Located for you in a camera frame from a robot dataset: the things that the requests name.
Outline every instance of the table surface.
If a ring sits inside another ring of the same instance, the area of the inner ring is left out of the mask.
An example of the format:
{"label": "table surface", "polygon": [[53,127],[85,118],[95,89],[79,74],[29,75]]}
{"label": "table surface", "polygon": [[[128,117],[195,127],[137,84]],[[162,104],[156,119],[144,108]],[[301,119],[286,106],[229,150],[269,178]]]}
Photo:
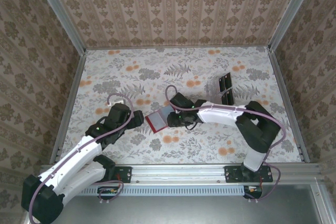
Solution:
{"label": "table surface", "polygon": [[[301,161],[266,47],[91,50],[86,56],[62,157],[90,125],[108,114],[109,93],[128,95],[135,110],[146,116],[167,104],[164,90],[169,84],[196,101],[205,98],[209,79],[231,72],[235,104],[258,101],[287,129],[287,138],[271,151],[268,161]],[[145,121],[103,153],[117,164],[240,163],[246,149],[236,127],[208,123],[192,131],[165,128],[153,134]]]}

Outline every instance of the purple cable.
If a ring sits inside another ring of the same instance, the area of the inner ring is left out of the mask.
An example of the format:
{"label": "purple cable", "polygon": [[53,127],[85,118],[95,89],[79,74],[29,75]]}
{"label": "purple cable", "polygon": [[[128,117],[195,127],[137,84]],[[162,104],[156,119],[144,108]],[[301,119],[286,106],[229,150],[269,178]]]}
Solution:
{"label": "purple cable", "polygon": [[109,132],[107,132],[105,134],[102,134],[102,135],[100,135],[100,136],[98,136],[98,137],[96,137],[96,138],[88,141],[84,145],[80,146],[75,152],[73,152],[70,156],[68,156],[65,160],[63,160],[62,163],[59,166],[57,166],[56,169],[52,173],[50,173],[50,175],[37,187],[36,191],[34,192],[32,198],[30,200],[30,204],[29,204],[29,211],[28,211],[28,213],[29,213],[29,221],[30,221],[31,224],[38,224],[38,223],[34,222],[34,220],[33,220],[33,205],[34,205],[34,201],[36,199],[36,196],[39,193],[39,191],[41,190],[41,188],[43,187],[43,185],[45,185],[45,183],[47,183],[51,178],[53,178],[54,175],[57,173],[58,170],[60,170],[73,156],[75,156],[78,152],[80,152],[87,145],[89,145],[89,144],[91,144],[91,143],[93,143],[93,142],[95,142],[95,141],[97,141],[97,140],[99,140],[99,139],[101,139],[103,137],[106,137],[106,136],[108,136],[110,134],[113,134],[114,132],[116,132],[118,130],[121,130],[122,128],[124,128],[131,121],[131,119],[133,117],[133,112],[134,112],[134,107],[133,107],[132,101],[126,95],[124,95],[124,94],[112,93],[112,94],[110,94],[107,97],[107,104],[110,104],[110,97],[113,96],[113,95],[118,95],[120,97],[124,97],[129,102],[130,107],[131,107],[131,114],[130,114],[129,118],[127,119],[127,121],[122,126],[114,129],[113,131],[109,131]]}
{"label": "purple cable", "polygon": [[[174,85],[168,85],[166,90],[165,90],[165,96],[166,96],[166,99],[167,101],[169,101],[169,104],[173,107],[173,108],[176,108],[177,110],[181,110],[181,111],[193,111],[193,110],[202,110],[202,109],[212,109],[212,108],[216,108],[216,109],[223,109],[223,108],[226,108],[228,110],[232,110],[232,111],[243,111],[243,112],[247,112],[247,113],[250,113],[250,114],[254,114],[254,115],[259,115],[259,116],[262,116],[264,118],[267,118],[273,122],[275,122],[276,124],[278,124],[280,126],[280,128],[282,129],[282,132],[283,132],[283,135],[282,135],[282,138],[275,142],[274,144],[272,144],[270,146],[270,149],[274,148],[275,146],[277,146],[278,144],[280,144],[285,138],[286,138],[286,135],[287,135],[287,132],[286,132],[286,129],[285,127],[278,121],[276,120],[275,118],[273,118],[272,116],[269,116],[269,115],[266,115],[266,114],[263,114],[263,113],[260,113],[260,112],[257,112],[257,111],[253,111],[253,110],[247,110],[247,109],[243,109],[243,108],[236,108],[236,107],[232,107],[232,106],[228,106],[228,105],[207,105],[207,106],[202,106],[200,108],[191,108],[191,109],[184,109],[184,108],[180,108],[178,106],[175,106],[169,99],[168,97],[168,89],[169,88],[174,88],[175,89],[175,93],[177,93],[177,88],[174,86]],[[267,152],[265,158],[264,158],[264,163],[274,169],[276,169],[279,173],[279,176],[278,176],[278,179],[277,181],[275,182],[273,188],[271,189],[271,191],[266,194],[265,196],[259,198],[258,200],[262,200],[266,197],[268,197],[273,191],[274,189],[277,187],[279,181],[280,181],[280,177],[281,177],[281,172],[279,170],[278,167],[274,166],[274,165],[270,165],[268,163],[265,162],[265,160],[267,159],[268,155],[270,153],[270,150]],[[247,196],[251,197],[252,199],[254,199],[254,197],[250,194],[246,194]]]}
{"label": "purple cable", "polygon": [[[114,195],[113,198],[111,198],[111,199],[108,200],[108,201],[113,201],[113,200],[115,200],[115,199],[121,194],[121,192],[123,191],[123,189],[124,189],[124,183],[123,183],[123,181],[121,181],[121,180],[109,180],[109,181],[106,181],[106,182],[93,183],[93,185],[104,185],[104,184],[107,184],[107,183],[119,183],[119,184],[121,184],[121,188],[120,188],[120,190]],[[103,199],[101,198],[101,194],[102,194],[103,191],[106,191],[106,190],[109,190],[109,189],[106,188],[106,189],[101,190],[101,191],[99,192],[98,198],[99,198],[100,200],[103,200]]]}

